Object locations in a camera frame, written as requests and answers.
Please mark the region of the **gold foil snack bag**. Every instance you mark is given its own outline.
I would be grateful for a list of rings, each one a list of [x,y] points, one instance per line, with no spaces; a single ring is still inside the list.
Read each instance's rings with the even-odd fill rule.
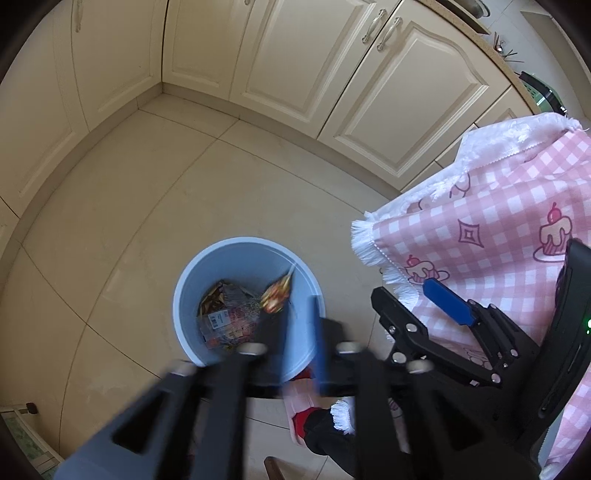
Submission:
[[[232,350],[248,342],[259,323],[259,298],[228,280],[217,281],[197,307],[197,326],[211,350]]]

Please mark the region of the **green electric cooker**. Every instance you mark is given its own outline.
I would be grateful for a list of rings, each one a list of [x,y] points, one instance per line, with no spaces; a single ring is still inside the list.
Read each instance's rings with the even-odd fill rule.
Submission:
[[[568,110],[558,93],[551,86],[525,71],[519,74],[519,79],[542,112],[553,112],[565,117],[568,116]]]

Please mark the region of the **pink checkered tablecloth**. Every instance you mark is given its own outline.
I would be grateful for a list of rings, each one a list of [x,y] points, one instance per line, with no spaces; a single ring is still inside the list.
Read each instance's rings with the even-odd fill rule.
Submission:
[[[590,248],[590,137],[579,122],[555,113],[470,132],[450,166],[352,225],[353,251],[383,269],[381,287],[432,341],[482,367],[490,364],[471,330],[424,295],[424,282],[435,278],[465,301],[499,308],[541,344],[574,239]],[[327,375],[318,364],[283,390],[294,442],[325,457],[326,444],[345,442],[355,430],[353,392],[328,408],[318,402]],[[534,479],[578,477],[589,443],[590,364],[529,453],[539,469]]]

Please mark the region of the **pink chopstick holder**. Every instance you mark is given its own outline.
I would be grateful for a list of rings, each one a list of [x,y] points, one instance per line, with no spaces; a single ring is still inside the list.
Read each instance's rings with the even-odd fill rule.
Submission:
[[[493,48],[504,61],[520,63],[520,60],[515,58],[517,52],[513,49],[507,50],[505,48],[505,40],[497,32],[493,33]]]

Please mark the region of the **blue plastic trash bucket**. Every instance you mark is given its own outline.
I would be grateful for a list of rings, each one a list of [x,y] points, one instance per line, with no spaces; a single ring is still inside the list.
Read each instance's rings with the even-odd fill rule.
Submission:
[[[188,263],[172,297],[172,322],[182,350],[195,365],[214,365],[253,339],[260,300],[270,284],[290,275],[283,381],[315,357],[311,301],[325,315],[317,278],[294,252],[257,237],[235,237],[208,246]]]

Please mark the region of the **cream lower cabinets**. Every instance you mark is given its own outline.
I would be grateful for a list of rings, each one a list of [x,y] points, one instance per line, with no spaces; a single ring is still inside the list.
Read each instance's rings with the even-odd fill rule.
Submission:
[[[389,197],[503,109],[537,112],[438,1],[5,1],[3,273],[68,172],[163,92],[270,129]]]

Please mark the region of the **orange peel piece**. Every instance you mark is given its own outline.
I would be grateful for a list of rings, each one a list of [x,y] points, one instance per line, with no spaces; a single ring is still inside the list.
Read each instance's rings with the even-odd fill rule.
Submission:
[[[260,306],[266,314],[276,314],[283,310],[284,305],[290,299],[291,280],[293,279],[295,265],[284,273],[280,279],[277,279],[260,297]]]

